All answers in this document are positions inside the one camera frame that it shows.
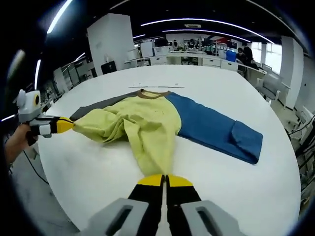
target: blue container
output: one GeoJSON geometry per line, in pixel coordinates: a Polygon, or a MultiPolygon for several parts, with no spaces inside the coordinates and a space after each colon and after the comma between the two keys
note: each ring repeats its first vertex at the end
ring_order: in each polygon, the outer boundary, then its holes
{"type": "Polygon", "coordinates": [[[232,62],[235,62],[236,60],[236,53],[231,51],[231,50],[227,50],[226,51],[226,59],[232,62]]]}

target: floor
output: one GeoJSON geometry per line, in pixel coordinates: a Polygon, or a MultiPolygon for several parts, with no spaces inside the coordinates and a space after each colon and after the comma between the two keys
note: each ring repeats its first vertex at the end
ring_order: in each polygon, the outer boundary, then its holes
{"type": "MultiPolygon", "coordinates": [[[[285,109],[278,101],[274,101],[271,108],[290,132],[293,124],[297,122],[295,112],[285,109]]],[[[37,156],[31,162],[37,172],[45,178],[40,157],[37,156]]],[[[49,185],[35,174],[23,153],[14,162],[12,173],[22,203],[45,235],[62,236],[79,232],[59,205],[49,185]]]]}

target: white cabinet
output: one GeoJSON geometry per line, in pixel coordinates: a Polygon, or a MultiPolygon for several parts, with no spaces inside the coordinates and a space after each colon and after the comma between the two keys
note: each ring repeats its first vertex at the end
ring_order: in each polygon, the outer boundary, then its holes
{"type": "Polygon", "coordinates": [[[221,69],[237,71],[238,64],[231,61],[221,61],[221,69]]]}
{"type": "Polygon", "coordinates": [[[202,65],[203,66],[221,67],[221,60],[220,59],[203,58],[202,59],[202,65]]]}
{"type": "Polygon", "coordinates": [[[151,58],[151,65],[166,65],[167,64],[167,57],[155,57],[151,58]]]}

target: office room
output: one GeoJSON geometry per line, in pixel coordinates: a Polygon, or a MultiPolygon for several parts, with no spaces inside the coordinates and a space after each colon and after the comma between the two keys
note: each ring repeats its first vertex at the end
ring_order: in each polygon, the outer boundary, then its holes
{"type": "Polygon", "coordinates": [[[315,42],[300,6],[9,5],[0,129],[12,233],[304,235],[315,42]]]}

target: window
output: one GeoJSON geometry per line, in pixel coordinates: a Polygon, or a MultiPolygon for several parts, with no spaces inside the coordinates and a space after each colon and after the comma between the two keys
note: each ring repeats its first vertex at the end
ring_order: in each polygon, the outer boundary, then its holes
{"type": "Polygon", "coordinates": [[[282,59],[282,45],[267,43],[266,65],[280,74],[282,59]]]}
{"type": "Polygon", "coordinates": [[[252,57],[254,61],[260,63],[261,58],[261,43],[253,42],[252,43],[252,57]]]}

